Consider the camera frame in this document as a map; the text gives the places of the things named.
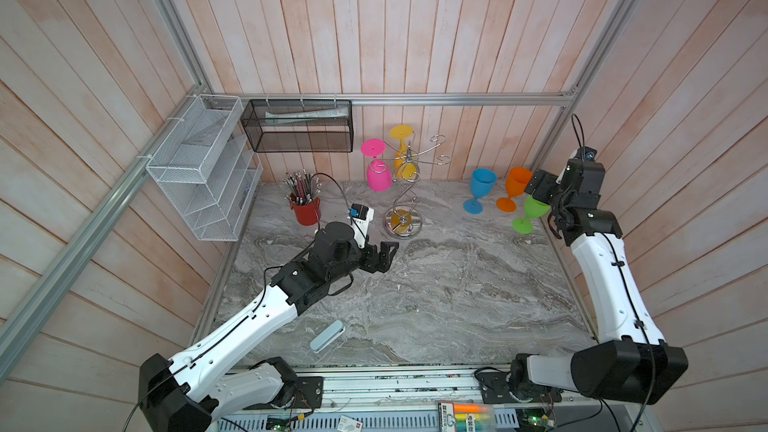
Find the green wine glass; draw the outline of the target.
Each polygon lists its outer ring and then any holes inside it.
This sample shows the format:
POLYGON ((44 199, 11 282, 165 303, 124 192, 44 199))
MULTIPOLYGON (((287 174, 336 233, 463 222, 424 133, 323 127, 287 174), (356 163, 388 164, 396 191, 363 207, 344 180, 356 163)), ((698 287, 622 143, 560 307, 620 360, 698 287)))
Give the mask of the green wine glass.
POLYGON ((528 196, 523 207, 524 216, 513 220, 513 229, 520 234, 530 234, 533 231, 533 220, 548 214, 549 211, 549 205, 528 196))

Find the orange wine glass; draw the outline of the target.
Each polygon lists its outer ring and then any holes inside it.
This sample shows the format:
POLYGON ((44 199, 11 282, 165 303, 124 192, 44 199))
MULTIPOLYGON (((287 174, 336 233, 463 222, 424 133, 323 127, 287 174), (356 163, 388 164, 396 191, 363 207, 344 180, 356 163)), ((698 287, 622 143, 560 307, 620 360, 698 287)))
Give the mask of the orange wine glass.
POLYGON ((533 173, 528 169, 522 167, 512 168, 509 171, 505 182, 507 196, 499 198, 496 201, 497 208, 506 213, 514 212, 517 208, 514 199, 524 193, 525 188, 532 177, 533 173))

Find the blue wine glass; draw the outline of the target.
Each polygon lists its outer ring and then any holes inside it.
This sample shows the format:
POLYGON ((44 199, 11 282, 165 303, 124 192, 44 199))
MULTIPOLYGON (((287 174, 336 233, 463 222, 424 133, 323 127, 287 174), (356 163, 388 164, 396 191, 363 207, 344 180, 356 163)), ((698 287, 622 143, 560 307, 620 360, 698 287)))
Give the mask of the blue wine glass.
POLYGON ((479 168, 473 171, 470 182, 472 198, 464 202, 464 210, 473 215, 483 211, 480 199, 487 196, 497 182, 497 175, 490 169, 479 168))

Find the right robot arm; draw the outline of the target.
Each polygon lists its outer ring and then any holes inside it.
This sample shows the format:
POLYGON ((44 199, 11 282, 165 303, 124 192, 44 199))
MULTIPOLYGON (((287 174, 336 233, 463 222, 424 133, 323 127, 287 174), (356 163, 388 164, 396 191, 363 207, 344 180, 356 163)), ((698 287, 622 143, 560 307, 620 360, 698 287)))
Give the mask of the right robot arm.
POLYGON ((597 343, 568 356, 518 354, 506 377, 518 402, 563 390, 653 405, 689 365, 683 349, 667 343, 643 302, 617 218, 598 207, 605 169, 594 157, 593 149, 580 148, 561 174, 537 170, 525 192, 549 207, 550 231, 581 267, 596 312, 597 343))

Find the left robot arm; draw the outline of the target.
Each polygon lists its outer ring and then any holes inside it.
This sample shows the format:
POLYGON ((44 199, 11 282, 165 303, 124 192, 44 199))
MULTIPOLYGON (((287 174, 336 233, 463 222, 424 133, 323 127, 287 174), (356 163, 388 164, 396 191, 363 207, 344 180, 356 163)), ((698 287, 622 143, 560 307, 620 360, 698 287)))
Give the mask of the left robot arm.
POLYGON ((359 227, 330 222, 275 275, 257 297, 223 325, 170 358, 155 354, 139 372, 137 410, 154 431, 205 431, 250 406, 298 404, 297 376, 280 357, 254 369, 231 369, 264 339, 332 295, 356 270, 385 273, 399 245, 369 243, 359 227))

